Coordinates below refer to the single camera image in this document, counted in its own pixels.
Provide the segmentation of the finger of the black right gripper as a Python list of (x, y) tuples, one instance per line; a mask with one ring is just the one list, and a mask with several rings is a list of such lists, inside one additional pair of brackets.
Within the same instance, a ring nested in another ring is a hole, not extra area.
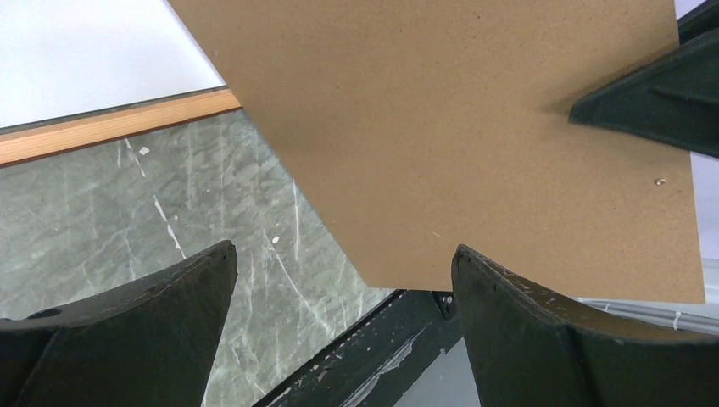
[(569, 122), (718, 157), (718, 30), (578, 99)]
[(718, 28), (718, 0), (705, 0), (677, 20), (679, 43)]

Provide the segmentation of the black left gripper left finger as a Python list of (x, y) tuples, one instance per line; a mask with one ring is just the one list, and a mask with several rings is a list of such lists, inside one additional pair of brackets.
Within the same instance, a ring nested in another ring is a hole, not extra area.
[(225, 240), (103, 293), (2, 319), (2, 405), (199, 406), (236, 281)]

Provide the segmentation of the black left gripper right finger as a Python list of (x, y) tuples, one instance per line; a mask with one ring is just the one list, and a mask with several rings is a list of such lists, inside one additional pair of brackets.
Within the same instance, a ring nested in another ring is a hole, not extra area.
[(718, 338), (602, 310), (460, 245), (452, 284), (483, 406), (715, 406)]

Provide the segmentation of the wooden picture frame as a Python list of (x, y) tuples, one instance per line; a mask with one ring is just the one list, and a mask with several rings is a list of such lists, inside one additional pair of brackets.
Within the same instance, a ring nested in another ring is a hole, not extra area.
[(113, 113), (13, 131), (1, 136), (1, 166), (200, 120), (241, 107), (230, 90), (221, 88)]

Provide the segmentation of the brown backing board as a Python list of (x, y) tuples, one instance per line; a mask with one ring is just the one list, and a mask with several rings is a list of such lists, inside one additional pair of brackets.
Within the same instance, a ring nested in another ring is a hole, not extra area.
[(673, 2), (171, 6), (369, 286), (448, 290), (465, 244), (567, 297), (705, 302), (689, 154), (567, 119), (676, 47)]

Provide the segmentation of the glossy mountain landscape photo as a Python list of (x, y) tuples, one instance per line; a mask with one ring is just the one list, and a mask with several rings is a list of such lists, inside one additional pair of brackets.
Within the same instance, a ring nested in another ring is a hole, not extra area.
[(166, 1), (3, 1), (1, 125), (223, 86)]

